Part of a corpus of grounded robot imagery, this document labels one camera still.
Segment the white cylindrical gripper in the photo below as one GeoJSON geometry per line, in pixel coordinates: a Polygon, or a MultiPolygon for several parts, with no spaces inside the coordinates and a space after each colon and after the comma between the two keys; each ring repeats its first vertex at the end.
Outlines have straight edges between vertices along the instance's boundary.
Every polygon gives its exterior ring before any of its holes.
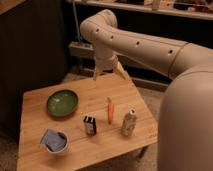
{"type": "Polygon", "coordinates": [[[125,70],[123,69],[120,62],[118,62],[118,58],[116,55],[112,56],[96,56],[95,57],[95,69],[93,72],[93,80],[96,81],[97,77],[100,75],[101,71],[112,70],[115,74],[125,79],[125,70]]]}

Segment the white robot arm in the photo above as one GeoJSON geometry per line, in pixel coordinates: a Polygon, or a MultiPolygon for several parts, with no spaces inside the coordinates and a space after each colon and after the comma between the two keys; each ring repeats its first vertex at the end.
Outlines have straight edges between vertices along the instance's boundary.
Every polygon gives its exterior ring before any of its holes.
{"type": "Polygon", "coordinates": [[[124,54],[169,77],[158,124],[158,171],[213,171],[213,49],[117,28],[102,10],[83,20],[97,74],[120,67],[124,54]]]}

